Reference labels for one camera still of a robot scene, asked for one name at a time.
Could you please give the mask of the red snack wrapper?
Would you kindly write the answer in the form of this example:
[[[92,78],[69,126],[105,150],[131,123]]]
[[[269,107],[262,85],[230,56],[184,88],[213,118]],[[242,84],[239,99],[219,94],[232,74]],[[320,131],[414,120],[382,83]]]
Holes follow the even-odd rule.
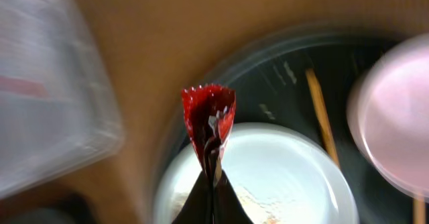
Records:
[[[188,137],[204,173],[216,186],[234,123],[236,93],[221,85],[205,85],[184,89],[181,97]]]

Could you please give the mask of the pink bowl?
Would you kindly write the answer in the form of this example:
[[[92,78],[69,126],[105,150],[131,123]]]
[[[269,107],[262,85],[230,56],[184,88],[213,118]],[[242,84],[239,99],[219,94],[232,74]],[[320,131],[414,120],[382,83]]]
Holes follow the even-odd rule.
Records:
[[[428,34],[394,46],[355,81],[347,123],[386,181],[428,201]]]

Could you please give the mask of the grey plate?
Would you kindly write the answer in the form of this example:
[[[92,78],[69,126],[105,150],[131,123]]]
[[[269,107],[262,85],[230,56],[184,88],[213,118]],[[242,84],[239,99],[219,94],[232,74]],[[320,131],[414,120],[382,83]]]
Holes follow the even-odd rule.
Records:
[[[358,223],[355,200],[336,164],[302,134],[267,123],[233,127],[222,168],[233,190],[283,204],[287,223]],[[192,146],[171,162],[154,201],[154,223],[172,223],[172,197],[191,192],[202,168]]]

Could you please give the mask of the peanut shells and rice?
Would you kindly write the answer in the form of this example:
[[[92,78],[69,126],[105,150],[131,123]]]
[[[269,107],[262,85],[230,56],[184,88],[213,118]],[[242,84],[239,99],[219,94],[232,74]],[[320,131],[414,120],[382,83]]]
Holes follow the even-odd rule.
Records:
[[[235,192],[244,211],[252,222],[263,224],[287,223],[286,219],[282,217],[284,206],[279,201],[273,199],[263,201],[262,199],[258,199],[242,186],[237,187]],[[172,197],[172,204],[170,204],[172,208],[171,220],[177,217],[189,193],[189,191],[179,192],[176,196]]]

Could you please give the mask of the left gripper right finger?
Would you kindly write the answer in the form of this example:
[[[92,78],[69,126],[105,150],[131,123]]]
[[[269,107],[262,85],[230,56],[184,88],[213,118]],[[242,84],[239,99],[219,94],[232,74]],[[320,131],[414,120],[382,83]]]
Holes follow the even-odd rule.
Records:
[[[239,202],[224,171],[222,171],[217,185],[213,188],[212,200],[214,224],[253,224]]]

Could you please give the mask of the wooden chopstick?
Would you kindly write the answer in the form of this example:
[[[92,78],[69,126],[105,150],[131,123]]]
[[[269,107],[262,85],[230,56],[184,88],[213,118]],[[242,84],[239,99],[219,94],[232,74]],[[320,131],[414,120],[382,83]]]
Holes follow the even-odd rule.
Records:
[[[426,203],[424,199],[413,199],[413,224],[426,224]]]
[[[306,70],[306,79],[310,89],[310,94],[312,97],[316,117],[319,122],[320,132],[325,149],[328,155],[331,157],[332,161],[340,168],[341,165],[339,162],[339,157],[336,151],[336,146],[330,127],[330,121],[328,118],[328,113],[326,111],[326,105],[324,102],[322,89],[313,69],[309,68]]]

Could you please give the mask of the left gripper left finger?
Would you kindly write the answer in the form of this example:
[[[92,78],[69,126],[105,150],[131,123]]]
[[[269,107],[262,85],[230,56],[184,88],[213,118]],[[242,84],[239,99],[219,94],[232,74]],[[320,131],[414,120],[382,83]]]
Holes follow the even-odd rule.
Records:
[[[199,174],[172,224],[212,224],[212,190],[204,172]]]

